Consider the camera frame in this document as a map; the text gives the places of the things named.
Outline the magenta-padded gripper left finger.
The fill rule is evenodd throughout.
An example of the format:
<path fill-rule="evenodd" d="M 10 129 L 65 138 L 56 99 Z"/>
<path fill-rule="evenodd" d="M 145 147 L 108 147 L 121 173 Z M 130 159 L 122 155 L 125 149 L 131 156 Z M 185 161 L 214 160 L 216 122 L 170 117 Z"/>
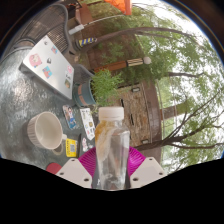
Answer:
<path fill-rule="evenodd" d="M 69 159 L 56 175 L 81 187 L 91 188 L 95 170 L 96 149 L 92 148 L 79 158 Z"/>

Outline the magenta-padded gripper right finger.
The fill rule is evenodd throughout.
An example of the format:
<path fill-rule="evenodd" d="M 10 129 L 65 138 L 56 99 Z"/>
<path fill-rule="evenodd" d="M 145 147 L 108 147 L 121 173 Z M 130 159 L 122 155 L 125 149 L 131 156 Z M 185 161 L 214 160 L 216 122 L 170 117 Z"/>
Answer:
<path fill-rule="evenodd" d="M 166 176 L 154 157 L 145 157 L 137 149 L 129 148 L 128 176 L 130 188 L 140 188 Z"/>

